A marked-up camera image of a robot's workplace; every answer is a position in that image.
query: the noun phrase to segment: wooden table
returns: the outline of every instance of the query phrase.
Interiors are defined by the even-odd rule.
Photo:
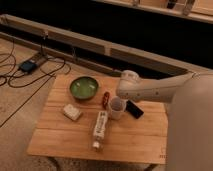
[[[78,76],[57,76],[28,147],[28,154],[122,162],[164,164],[166,153],[167,117],[162,103],[142,101],[137,105],[144,111],[139,119],[125,113],[119,121],[107,125],[103,150],[92,148],[92,132],[98,111],[103,110],[101,99],[105,91],[115,96],[119,78],[93,76],[99,90],[88,101],[76,101],[69,85]],[[73,122],[62,113],[71,103],[83,115]]]

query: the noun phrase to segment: bowl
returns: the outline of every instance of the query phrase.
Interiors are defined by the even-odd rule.
[[[70,84],[70,92],[78,100],[87,100],[95,96],[98,82],[88,76],[78,77]]]

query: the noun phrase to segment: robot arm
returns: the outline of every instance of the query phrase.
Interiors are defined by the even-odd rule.
[[[143,81],[124,71],[116,93],[133,101],[170,102],[167,171],[213,169],[213,72]]]
[[[121,75],[116,94],[123,99],[131,99],[135,102],[148,100],[170,103],[176,90],[193,76],[194,73],[189,73],[172,78],[146,81],[140,79],[137,73],[126,70]]]

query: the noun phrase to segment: tiled floor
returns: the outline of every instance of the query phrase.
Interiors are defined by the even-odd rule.
[[[0,53],[9,53],[12,43],[0,39]],[[13,54],[17,58],[17,63],[30,58],[36,52],[20,45],[15,45]],[[55,69],[59,64],[45,63],[42,68],[46,71]],[[74,64],[72,74],[102,75],[102,73],[89,70]],[[8,68],[0,67],[0,74],[8,71]],[[67,71],[65,67],[59,73]],[[15,81],[14,84],[22,85],[34,80],[42,73],[38,70],[24,79]],[[46,80],[42,80],[25,88],[10,88],[8,85],[0,87],[0,125],[22,105],[33,92],[35,92]],[[56,170],[55,167],[45,158],[39,156],[29,156],[26,150],[32,136],[35,124],[47,98],[48,92],[54,79],[50,79],[18,112],[16,112],[0,128],[0,171],[46,171]],[[57,158],[64,171],[84,171],[84,170],[107,170],[107,171],[134,171],[143,170],[146,164],[119,163],[119,162],[101,162],[77,159]],[[164,166],[158,166],[154,171],[162,171]]]

